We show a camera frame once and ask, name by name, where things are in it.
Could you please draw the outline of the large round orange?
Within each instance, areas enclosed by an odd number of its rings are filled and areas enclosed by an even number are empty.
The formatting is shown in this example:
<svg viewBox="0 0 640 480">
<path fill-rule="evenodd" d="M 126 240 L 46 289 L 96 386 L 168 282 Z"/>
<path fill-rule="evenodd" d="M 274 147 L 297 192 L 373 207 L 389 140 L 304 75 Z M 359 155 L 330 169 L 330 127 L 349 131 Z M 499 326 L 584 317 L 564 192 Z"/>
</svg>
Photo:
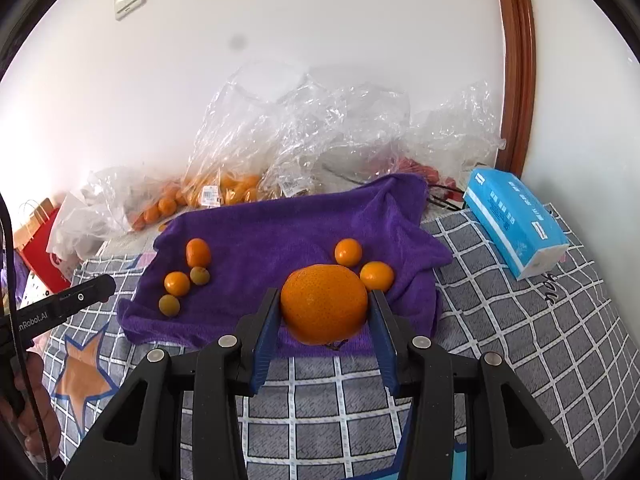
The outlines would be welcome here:
<svg viewBox="0 0 640 480">
<path fill-rule="evenodd" d="M 164 277 L 163 284 L 166 292 L 175 297 L 186 296 L 191 288 L 190 276 L 179 271 L 168 273 Z"/>
</svg>

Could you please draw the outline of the crumpled clear bag right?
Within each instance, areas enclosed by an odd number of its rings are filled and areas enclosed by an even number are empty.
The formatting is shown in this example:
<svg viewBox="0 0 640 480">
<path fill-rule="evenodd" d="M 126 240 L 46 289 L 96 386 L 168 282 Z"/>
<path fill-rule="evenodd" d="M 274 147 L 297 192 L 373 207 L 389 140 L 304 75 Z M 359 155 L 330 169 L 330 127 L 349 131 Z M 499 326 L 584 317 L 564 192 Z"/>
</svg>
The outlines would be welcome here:
<svg viewBox="0 0 640 480">
<path fill-rule="evenodd" d="M 307 79 L 278 106 L 276 146 L 260 189 L 273 197 L 347 191 L 386 174 L 462 188 L 506 140 L 484 81 L 414 114 L 405 93 L 377 84 L 323 88 Z"/>
</svg>

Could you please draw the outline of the small mandarin upper right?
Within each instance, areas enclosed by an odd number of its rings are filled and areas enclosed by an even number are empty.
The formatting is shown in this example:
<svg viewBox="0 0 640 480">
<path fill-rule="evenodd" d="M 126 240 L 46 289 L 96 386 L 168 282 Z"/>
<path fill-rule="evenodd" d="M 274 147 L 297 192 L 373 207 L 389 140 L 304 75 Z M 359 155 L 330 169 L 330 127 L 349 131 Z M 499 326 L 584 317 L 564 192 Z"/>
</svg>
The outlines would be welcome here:
<svg viewBox="0 0 640 480">
<path fill-rule="evenodd" d="M 334 258 L 341 266 L 352 268 L 362 259 L 362 247 L 354 238 L 343 238 L 335 245 Z"/>
</svg>

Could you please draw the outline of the white plastic bag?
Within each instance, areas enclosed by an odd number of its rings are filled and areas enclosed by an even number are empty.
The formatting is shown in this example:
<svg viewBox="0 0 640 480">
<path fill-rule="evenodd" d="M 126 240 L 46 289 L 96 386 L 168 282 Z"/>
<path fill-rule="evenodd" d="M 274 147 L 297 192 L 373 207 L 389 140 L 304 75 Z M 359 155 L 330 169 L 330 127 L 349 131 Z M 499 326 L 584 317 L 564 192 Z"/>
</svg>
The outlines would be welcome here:
<svg viewBox="0 0 640 480">
<path fill-rule="evenodd" d="M 86 260 L 95 256 L 104 242 L 119 233 L 103 194 L 81 197 L 70 193 L 55 216 L 47 252 L 60 260 Z"/>
</svg>

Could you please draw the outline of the small mandarin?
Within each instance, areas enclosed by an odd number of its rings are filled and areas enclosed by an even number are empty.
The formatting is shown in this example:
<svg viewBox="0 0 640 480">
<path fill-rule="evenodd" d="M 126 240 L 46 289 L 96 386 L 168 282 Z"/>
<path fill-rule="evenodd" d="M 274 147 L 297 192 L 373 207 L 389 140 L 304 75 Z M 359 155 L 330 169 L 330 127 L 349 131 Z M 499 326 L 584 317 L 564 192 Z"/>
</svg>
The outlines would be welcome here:
<svg viewBox="0 0 640 480">
<path fill-rule="evenodd" d="M 362 247 L 354 238 L 343 238 L 335 245 L 334 258 L 341 266 L 352 268 L 362 259 Z"/>
<path fill-rule="evenodd" d="M 370 261 L 362 266 L 359 277 L 367 289 L 387 292 L 394 284 L 395 272 L 382 261 Z"/>
</svg>

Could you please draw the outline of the big orange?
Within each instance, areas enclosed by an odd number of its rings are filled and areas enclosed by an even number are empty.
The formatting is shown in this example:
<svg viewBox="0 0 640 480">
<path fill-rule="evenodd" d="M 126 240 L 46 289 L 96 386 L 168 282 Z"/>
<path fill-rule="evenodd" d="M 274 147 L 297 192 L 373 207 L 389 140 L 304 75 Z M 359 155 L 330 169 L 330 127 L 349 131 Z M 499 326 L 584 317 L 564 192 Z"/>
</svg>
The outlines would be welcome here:
<svg viewBox="0 0 640 480">
<path fill-rule="evenodd" d="M 281 311 L 292 336 L 307 346 L 325 346 L 356 336 L 367 321 L 368 291 L 338 264 L 314 264 L 290 274 Z"/>
</svg>

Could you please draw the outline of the blue tissue pack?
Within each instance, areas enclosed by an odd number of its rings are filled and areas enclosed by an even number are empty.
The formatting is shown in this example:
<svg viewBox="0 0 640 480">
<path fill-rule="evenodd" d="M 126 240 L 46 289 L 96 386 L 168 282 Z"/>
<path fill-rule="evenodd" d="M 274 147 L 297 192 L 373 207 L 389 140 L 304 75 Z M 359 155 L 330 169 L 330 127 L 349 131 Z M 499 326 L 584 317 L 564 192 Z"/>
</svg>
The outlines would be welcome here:
<svg viewBox="0 0 640 480">
<path fill-rule="evenodd" d="M 463 199 L 519 281 L 551 271 L 570 247 L 558 222 L 510 172 L 474 169 Z"/>
</svg>

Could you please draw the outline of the purple towel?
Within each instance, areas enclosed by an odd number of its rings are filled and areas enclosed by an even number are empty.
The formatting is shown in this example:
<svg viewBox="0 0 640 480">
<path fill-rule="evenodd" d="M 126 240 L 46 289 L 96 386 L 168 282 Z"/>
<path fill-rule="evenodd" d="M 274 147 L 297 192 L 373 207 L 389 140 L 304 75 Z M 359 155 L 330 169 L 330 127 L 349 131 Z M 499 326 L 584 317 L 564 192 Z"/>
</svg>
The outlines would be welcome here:
<svg viewBox="0 0 640 480">
<path fill-rule="evenodd" d="M 231 333 L 256 311 L 265 292 L 295 270 L 333 260 L 343 238 L 358 240 L 367 261 L 395 273 L 386 294 L 392 311 L 419 334 L 434 336 L 442 302 L 434 271 L 452 260 L 450 249 L 421 229 L 428 187 L 414 174 L 390 174 L 351 191 L 203 209 L 170 222 L 156 255 L 130 299 L 117 303 L 117 321 L 133 344 L 172 342 L 201 349 Z M 157 303 L 164 278 L 186 272 L 186 244 L 205 240 L 212 279 L 181 301 L 175 318 Z"/>
</svg>

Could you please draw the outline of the red and white box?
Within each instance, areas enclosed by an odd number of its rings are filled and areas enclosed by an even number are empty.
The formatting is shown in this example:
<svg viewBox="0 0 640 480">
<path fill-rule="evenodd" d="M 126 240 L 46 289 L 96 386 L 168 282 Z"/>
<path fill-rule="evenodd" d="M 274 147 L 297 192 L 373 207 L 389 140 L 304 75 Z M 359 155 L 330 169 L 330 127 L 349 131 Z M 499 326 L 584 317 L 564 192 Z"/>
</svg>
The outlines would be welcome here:
<svg viewBox="0 0 640 480">
<path fill-rule="evenodd" d="M 60 208 L 46 198 L 13 235 L 14 245 L 26 266 L 52 294 L 70 288 L 73 271 L 64 261 L 47 251 L 54 220 Z"/>
</svg>

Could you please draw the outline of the small mandarin lower right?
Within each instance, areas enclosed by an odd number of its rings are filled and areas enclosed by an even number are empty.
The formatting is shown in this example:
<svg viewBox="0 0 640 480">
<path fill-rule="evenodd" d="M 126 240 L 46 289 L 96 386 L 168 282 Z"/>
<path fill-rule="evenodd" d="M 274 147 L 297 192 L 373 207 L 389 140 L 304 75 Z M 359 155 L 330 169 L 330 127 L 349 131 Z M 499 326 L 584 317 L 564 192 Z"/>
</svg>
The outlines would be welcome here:
<svg viewBox="0 0 640 480">
<path fill-rule="evenodd" d="M 382 261 L 370 261 L 362 266 L 359 277 L 367 289 L 387 292 L 394 284 L 395 272 Z"/>
</svg>

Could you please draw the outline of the oval orange mango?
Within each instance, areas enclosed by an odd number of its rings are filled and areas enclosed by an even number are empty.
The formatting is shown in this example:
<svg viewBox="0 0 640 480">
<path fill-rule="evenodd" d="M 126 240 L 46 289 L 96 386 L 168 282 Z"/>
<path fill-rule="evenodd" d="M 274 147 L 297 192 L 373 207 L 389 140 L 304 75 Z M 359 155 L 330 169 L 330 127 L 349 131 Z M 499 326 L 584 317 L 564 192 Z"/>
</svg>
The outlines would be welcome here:
<svg viewBox="0 0 640 480">
<path fill-rule="evenodd" d="M 186 264 L 190 268 L 207 268 L 212 263 L 212 253 L 205 240 L 192 238 L 186 243 Z"/>
</svg>

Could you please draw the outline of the clear bag with oranges left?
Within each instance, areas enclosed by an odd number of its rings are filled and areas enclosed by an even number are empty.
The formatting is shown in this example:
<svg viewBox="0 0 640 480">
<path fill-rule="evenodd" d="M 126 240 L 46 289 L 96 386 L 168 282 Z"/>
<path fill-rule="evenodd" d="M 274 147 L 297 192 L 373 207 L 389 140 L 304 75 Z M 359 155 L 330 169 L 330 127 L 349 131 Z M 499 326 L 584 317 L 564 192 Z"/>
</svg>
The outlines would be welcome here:
<svg viewBox="0 0 640 480">
<path fill-rule="evenodd" d="M 80 197 L 101 234 L 120 235 L 135 231 L 145 211 L 181 187 L 178 177 L 116 166 L 94 174 L 80 189 Z"/>
</svg>

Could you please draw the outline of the brown wooden door frame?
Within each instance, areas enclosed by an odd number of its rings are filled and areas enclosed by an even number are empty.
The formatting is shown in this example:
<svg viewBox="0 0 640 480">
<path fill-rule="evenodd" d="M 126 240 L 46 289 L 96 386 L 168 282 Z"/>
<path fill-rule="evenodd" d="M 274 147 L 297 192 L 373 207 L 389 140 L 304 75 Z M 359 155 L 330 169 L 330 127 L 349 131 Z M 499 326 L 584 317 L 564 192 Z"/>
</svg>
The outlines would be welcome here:
<svg viewBox="0 0 640 480">
<path fill-rule="evenodd" d="M 504 39 L 501 137 L 496 167 L 521 177 L 536 96 L 536 29 L 532 0 L 499 0 Z"/>
</svg>

